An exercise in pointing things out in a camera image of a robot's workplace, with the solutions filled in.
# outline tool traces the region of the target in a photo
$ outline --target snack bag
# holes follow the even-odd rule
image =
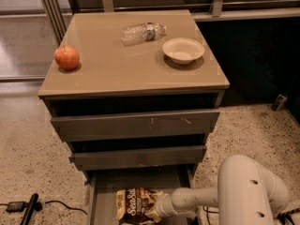
[[[154,192],[142,187],[117,191],[116,219],[123,219],[135,224],[152,224],[160,222],[161,217],[156,213],[154,204],[162,194],[162,191]]]

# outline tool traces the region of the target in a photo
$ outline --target plastic water bottle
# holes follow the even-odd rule
[[[160,39],[166,35],[166,30],[165,25],[155,22],[126,26],[121,28],[121,41],[127,47],[133,46],[145,41]]]

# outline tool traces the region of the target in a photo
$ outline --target drawer front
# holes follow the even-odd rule
[[[54,117],[52,125],[63,142],[208,134],[217,110],[138,112],[113,115]]]
[[[205,145],[137,149],[98,153],[73,154],[72,159],[80,171],[120,168],[153,167],[174,164],[197,164],[203,160]]]

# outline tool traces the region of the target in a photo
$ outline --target drawer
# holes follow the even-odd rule
[[[75,153],[71,159],[79,171],[111,170],[154,167],[158,165],[198,164],[203,160],[205,151],[205,145],[195,145],[96,153]]]
[[[53,117],[52,125],[63,142],[121,138],[208,134],[218,120],[217,110],[132,112]]]
[[[73,153],[95,153],[146,148],[205,145],[206,137],[206,134],[188,134],[177,136],[68,142],[68,145],[73,148]]]
[[[191,173],[184,165],[94,172],[88,224],[124,224],[115,219],[115,195],[118,190],[125,188],[148,188],[172,193],[176,188],[193,188],[193,186]],[[159,224],[189,225],[191,220],[184,217],[168,217],[163,218]]]
[[[173,92],[176,94],[47,98],[45,103],[52,116],[84,116],[213,109],[218,106],[223,96],[223,91],[220,90],[198,91],[198,93],[194,91],[192,94]]]

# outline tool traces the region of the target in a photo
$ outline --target cable plug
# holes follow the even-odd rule
[[[27,205],[27,202],[9,202],[6,211],[9,213],[22,212]]]

